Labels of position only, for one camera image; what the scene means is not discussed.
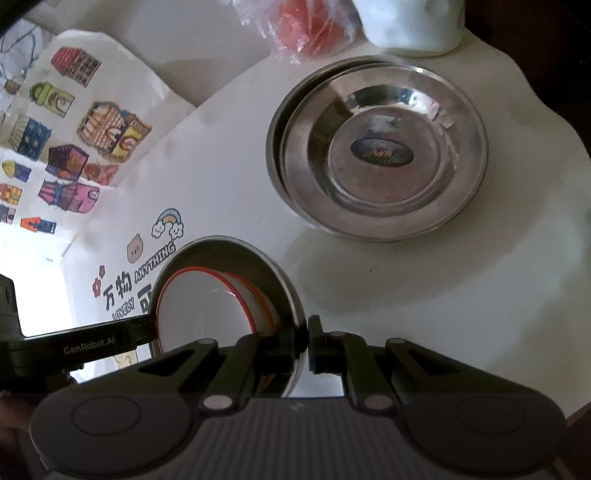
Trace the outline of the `left hand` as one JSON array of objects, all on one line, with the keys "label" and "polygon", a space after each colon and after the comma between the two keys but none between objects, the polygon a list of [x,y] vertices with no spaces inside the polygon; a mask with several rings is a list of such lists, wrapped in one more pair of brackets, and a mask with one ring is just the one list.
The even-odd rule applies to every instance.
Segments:
[{"label": "left hand", "polygon": [[15,451],[21,432],[27,433],[34,407],[6,392],[0,399],[1,447]]}]

